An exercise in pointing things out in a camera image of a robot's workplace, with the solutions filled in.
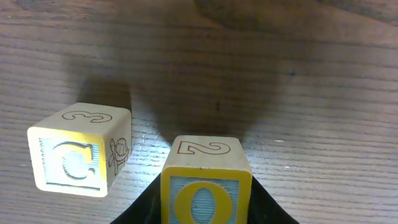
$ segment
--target wooden surface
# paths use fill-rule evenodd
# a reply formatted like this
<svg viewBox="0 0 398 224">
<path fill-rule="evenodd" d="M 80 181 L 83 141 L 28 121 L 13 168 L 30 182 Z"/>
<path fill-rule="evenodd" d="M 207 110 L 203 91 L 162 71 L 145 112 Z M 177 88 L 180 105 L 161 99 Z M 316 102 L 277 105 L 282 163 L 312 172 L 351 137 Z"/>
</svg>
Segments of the wooden surface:
<svg viewBox="0 0 398 224">
<path fill-rule="evenodd" d="M 179 134 L 240 138 L 300 223 L 398 219 L 394 0 L 3 0 L 1 223 L 109 223 Z M 133 153 L 105 198 L 41 192 L 29 126 L 131 97 Z"/>
</svg>

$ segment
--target engraved number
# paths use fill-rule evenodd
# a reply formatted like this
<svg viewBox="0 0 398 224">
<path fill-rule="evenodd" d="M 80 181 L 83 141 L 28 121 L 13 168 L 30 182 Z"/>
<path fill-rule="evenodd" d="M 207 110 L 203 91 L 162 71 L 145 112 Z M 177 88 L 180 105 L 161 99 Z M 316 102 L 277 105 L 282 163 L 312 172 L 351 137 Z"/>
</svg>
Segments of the engraved number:
<svg viewBox="0 0 398 224">
<path fill-rule="evenodd" d="M 220 142 L 211 142 L 209 146 L 202 146 L 194 142 L 182 141 L 178 147 L 177 154 L 195 154 L 195 151 L 211 155 L 222 155 L 230 152 L 229 145 Z"/>
</svg>

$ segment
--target yellow letter o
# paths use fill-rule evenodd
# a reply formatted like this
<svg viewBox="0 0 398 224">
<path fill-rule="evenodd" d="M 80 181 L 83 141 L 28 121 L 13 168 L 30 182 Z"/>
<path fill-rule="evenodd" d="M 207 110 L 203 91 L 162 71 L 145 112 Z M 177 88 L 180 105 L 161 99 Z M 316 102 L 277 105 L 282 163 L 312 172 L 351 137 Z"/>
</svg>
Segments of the yellow letter o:
<svg viewBox="0 0 398 224">
<path fill-rule="evenodd" d="M 202 188 L 209 189 L 215 201 L 215 211 L 210 224 L 227 223 L 233 211 L 231 197 L 222 186 L 208 181 L 192 182 L 177 193 L 174 201 L 177 219 L 183 224 L 196 224 L 192 217 L 191 204 L 195 193 Z"/>
</svg>

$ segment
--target alphabet block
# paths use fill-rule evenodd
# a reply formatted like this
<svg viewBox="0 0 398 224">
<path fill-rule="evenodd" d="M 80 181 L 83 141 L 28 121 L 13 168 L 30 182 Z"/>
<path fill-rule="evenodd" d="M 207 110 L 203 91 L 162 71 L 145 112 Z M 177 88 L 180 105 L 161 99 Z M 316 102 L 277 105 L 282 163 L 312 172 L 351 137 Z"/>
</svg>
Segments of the alphabet block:
<svg viewBox="0 0 398 224">
<path fill-rule="evenodd" d="M 76 103 L 27 136 L 40 190 L 104 197 L 131 155 L 131 112 Z"/>
<path fill-rule="evenodd" d="M 247 223 L 251 179 L 238 139 L 177 137 L 161 174 L 162 224 Z"/>
</svg>

